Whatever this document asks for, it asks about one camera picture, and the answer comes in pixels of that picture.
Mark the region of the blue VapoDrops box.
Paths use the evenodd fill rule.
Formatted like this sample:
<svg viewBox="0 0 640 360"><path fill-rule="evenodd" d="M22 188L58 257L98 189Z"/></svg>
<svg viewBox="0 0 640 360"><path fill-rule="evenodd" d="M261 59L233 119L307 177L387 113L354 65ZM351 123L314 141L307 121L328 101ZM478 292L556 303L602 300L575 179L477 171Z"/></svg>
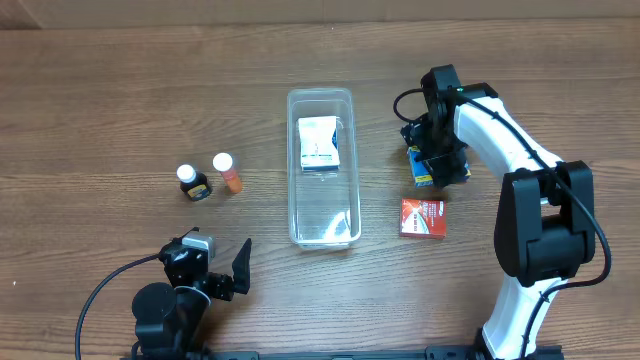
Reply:
<svg viewBox="0 0 640 360"><path fill-rule="evenodd" d="M420 149L417 146L409 147L407 149L407 156L408 156L408 159L409 159L409 165L410 165L411 174L412 174L412 177L413 177L413 180L414 180L414 185L417 188L427 187L427 186L435 187L435 186L432 185L432 177L431 177L431 175L429 174L429 172L425 168L425 165L423 164L424 160L430 159L430 158L433 158L433 157L425 158L423 153L420 151ZM471 171L470 171L470 167L469 167L468 163L467 163L467 167L469 169L469 177L470 177L471 176Z"/></svg>

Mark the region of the red medicine box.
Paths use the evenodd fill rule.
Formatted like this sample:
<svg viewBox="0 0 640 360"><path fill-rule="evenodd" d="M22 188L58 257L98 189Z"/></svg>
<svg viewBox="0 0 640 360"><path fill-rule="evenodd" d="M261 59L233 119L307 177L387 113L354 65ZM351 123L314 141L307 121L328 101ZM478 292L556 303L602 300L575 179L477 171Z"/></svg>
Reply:
<svg viewBox="0 0 640 360"><path fill-rule="evenodd" d="M446 203L403 198L399 233L406 237L444 239L447 234Z"/></svg>

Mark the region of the dark brown syrup bottle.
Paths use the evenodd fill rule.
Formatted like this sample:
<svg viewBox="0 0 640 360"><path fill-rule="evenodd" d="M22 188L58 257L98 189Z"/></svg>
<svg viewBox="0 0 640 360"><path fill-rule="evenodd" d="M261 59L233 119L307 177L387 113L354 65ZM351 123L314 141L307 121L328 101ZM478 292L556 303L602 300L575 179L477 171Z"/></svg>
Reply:
<svg viewBox="0 0 640 360"><path fill-rule="evenodd" d="M206 175L189 164L180 165L176 170L180 190L191 200L200 201L211 194L212 188Z"/></svg>

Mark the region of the white medicine box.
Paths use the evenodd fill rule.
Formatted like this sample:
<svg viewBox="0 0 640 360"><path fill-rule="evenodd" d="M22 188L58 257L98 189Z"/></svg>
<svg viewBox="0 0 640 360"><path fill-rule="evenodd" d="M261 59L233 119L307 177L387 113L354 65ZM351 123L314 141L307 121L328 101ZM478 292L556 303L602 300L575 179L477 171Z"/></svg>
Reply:
<svg viewBox="0 0 640 360"><path fill-rule="evenodd" d="M337 116L298 119L300 165L303 171L336 170L340 166Z"/></svg>

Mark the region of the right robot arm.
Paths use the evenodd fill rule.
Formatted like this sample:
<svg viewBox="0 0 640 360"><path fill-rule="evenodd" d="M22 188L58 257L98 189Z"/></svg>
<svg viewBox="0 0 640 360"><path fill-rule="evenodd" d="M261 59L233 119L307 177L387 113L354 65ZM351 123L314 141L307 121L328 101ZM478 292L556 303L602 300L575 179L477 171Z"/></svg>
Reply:
<svg viewBox="0 0 640 360"><path fill-rule="evenodd" d="M494 250L504 280L493 312L471 345L434 345L428 359L561 359L539 347L538 331L557 292L595 253L591 169L565 162L536 143L486 83L462 85L453 65L432 68L417 89L427 111L401 135L437 188L463 182L472 148L501 182Z"/></svg>

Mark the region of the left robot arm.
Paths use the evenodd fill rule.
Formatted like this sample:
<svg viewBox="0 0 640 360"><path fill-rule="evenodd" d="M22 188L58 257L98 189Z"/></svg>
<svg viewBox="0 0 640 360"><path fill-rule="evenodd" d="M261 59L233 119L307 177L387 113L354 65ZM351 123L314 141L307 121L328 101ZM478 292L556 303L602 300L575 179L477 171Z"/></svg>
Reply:
<svg viewBox="0 0 640 360"><path fill-rule="evenodd" d="M158 260L168 281L143 287L132 301L137 342L131 357L213 359L213 352L196 340L200 322L214 299L230 301L249 292L251 247L246 240L227 275L209 270L215 238L197 227L163 246Z"/></svg>

